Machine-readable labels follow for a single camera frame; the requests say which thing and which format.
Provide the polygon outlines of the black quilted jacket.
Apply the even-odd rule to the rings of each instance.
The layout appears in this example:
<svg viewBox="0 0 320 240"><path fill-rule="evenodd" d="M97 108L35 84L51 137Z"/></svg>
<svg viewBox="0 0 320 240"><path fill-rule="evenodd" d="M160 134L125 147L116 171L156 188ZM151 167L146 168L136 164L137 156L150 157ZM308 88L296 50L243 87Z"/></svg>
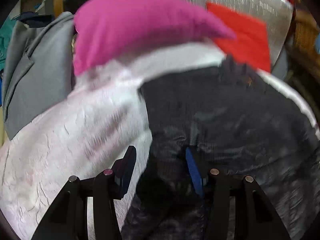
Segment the black quilted jacket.
<svg viewBox="0 0 320 240"><path fill-rule="evenodd" d="M230 179L226 239L319 239L319 138L293 100L231 57L140 92L152 143L123 239L202 239L188 146Z"/></svg>

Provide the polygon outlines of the red pillow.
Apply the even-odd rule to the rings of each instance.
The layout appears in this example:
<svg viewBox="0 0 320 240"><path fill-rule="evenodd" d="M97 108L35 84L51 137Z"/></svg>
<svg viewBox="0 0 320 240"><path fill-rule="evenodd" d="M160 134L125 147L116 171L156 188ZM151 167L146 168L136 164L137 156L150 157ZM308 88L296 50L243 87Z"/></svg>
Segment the red pillow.
<svg viewBox="0 0 320 240"><path fill-rule="evenodd" d="M217 3L207 2L206 6L209 12L220 18L236 34L235 39L214 38L213 42L224 53L232 55L237 62L270 72L266 23Z"/></svg>

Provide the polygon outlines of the teal shirt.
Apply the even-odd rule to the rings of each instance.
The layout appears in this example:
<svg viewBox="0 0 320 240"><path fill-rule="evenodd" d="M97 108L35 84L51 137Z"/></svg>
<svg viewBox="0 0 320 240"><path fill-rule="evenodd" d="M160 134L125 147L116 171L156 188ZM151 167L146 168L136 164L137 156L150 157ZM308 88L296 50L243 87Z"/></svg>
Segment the teal shirt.
<svg viewBox="0 0 320 240"><path fill-rule="evenodd" d="M12 36L12 31L15 26L16 20L11 20L10 17L4 21L0 29L0 66L1 70L5 67L5 59L7 55L7 49Z"/></svg>

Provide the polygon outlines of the magenta pillow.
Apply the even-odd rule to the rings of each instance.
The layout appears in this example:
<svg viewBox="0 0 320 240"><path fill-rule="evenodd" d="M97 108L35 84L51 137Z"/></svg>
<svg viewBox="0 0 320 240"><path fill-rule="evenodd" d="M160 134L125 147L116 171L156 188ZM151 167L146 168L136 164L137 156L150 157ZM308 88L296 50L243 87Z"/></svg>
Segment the magenta pillow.
<svg viewBox="0 0 320 240"><path fill-rule="evenodd" d="M75 13L74 26L75 76L133 50L235 38L218 17L186 0L89 0Z"/></svg>

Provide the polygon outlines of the wooden side shelf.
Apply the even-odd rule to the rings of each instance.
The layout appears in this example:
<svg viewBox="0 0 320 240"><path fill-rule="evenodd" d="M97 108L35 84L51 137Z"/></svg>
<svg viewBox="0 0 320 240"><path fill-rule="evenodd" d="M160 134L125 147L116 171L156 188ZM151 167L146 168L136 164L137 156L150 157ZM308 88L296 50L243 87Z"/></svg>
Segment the wooden side shelf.
<svg viewBox="0 0 320 240"><path fill-rule="evenodd" d="M293 43L286 45L290 61L287 80L305 98L319 101L319 53L315 46L319 25L302 0L293 0L293 5Z"/></svg>

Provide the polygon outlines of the grey suit jacket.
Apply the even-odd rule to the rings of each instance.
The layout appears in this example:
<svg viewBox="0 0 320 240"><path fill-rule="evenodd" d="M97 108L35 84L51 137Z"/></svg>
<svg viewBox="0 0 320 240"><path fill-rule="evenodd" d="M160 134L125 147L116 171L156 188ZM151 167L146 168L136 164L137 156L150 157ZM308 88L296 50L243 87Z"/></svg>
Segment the grey suit jacket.
<svg viewBox="0 0 320 240"><path fill-rule="evenodd" d="M3 120L9 139L71 92L73 18L64 12L42 28L16 22L2 81Z"/></svg>

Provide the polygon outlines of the white fluffy bed blanket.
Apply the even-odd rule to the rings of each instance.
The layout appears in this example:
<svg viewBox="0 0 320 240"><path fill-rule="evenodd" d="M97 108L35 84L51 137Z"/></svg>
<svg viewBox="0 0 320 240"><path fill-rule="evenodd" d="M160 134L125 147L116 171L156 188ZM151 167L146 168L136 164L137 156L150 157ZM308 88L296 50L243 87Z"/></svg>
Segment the white fluffy bed blanket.
<svg viewBox="0 0 320 240"><path fill-rule="evenodd" d="M96 176L137 149L143 172L151 132L138 88L169 72L217 66L225 54L191 42L124 55L76 78L66 100L37 116L1 147L1 211L14 235L31 239L68 177Z"/></svg>

